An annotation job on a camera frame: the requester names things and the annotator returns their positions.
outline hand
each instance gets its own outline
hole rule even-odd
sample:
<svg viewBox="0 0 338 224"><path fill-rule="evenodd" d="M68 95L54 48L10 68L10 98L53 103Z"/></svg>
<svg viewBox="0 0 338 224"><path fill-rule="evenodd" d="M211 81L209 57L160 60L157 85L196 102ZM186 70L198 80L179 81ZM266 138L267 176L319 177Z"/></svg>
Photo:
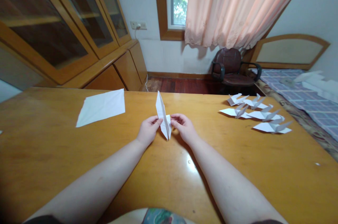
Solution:
<svg viewBox="0 0 338 224"><path fill-rule="evenodd" d="M173 114L171 115L171 124L180 132L182 139L190 145L195 140L200 139L198 136L193 123L186 115Z"/></svg>
<svg viewBox="0 0 338 224"><path fill-rule="evenodd" d="M156 131L162 121L163 119L158 119L158 116L152 116L144 120L141 123L140 131L138 132L136 139L148 147L150 143L153 142Z"/></svg>

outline glass cabinet door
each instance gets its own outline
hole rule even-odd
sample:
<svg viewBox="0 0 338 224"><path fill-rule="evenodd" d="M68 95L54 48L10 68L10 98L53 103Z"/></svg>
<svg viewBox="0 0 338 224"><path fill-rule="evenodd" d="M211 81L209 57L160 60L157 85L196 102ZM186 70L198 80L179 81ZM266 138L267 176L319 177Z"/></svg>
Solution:
<svg viewBox="0 0 338 224"><path fill-rule="evenodd" d="M0 39L58 84L98 59L58 0L0 0Z"/></svg>
<svg viewBox="0 0 338 224"><path fill-rule="evenodd" d="M131 40L119 0L102 0L102 5L110 24L114 28L119 45L121 46Z"/></svg>
<svg viewBox="0 0 338 224"><path fill-rule="evenodd" d="M61 0L99 58L119 47L99 0Z"/></svg>

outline bed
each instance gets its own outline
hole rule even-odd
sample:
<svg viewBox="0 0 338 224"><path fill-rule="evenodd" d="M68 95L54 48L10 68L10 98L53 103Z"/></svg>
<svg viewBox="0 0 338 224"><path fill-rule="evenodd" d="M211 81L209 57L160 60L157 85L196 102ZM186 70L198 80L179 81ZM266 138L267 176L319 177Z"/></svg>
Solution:
<svg viewBox="0 0 338 224"><path fill-rule="evenodd" d="M248 74L256 74L249 69ZM294 79L304 71L301 69L263 69L261 79L256 82L262 92L274 97L303 128L338 162L338 104L303 88L301 83L294 88L279 81Z"/></svg>
<svg viewBox="0 0 338 224"><path fill-rule="evenodd" d="M270 37L260 40L243 60L262 66L256 85L265 95L279 101L338 162L338 104L301 83L293 88L280 83L283 78L294 79L310 69L329 45L319 37L303 34ZM257 69L247 68L246 73L254 76Z"/></svg>

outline chair armrest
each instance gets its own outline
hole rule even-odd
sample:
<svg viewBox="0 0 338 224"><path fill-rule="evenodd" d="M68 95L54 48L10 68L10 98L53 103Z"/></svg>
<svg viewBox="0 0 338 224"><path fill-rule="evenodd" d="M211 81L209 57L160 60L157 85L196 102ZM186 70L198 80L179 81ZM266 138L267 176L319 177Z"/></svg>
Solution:
<svg viewBox="0 0 338 224"><path fill-rule="evenodd" d="M214 70L215 70L215 65L219 64L220 67L221 67L221 74L218 76L214 75ZM221 63L217 63L217 62L212 62L212 69L211 69L211 76L216 79L216 80L219 80L219 81L223 81L224 79L224 74L225 74L225 68L224 68L224 65L221 64Z"/></svg>
<svg viewBox="0 0 338 224"><path fill-rule="evenodd" d="M262 74L262 67L260 64L257 64L257 63L250 63L250 62L241 62L240 63L241 65L242 64L252 64L254 65L256 68L257 68L257 75L256 77L254 78L254 81L258 81L260 78L261 78L261 74Z"/></svg>

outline forearm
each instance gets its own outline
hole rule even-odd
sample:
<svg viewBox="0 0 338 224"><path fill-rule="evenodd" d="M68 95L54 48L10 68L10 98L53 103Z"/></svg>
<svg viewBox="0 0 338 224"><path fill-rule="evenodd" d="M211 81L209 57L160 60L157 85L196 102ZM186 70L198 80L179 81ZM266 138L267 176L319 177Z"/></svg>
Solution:
<svg viewBox="0 0 338 224"><path fill-rule="evenodd" d="M286 223L264 195L213 147L201 139L190 147L226 223L266 219Z"/></svg>
<svg viewBox="0 0 338 224"><path fill-rule="evenodd" d="M29 219L50 214L63 223L96 223L146 148L137 139L130 142L71 183Z"/></svg>

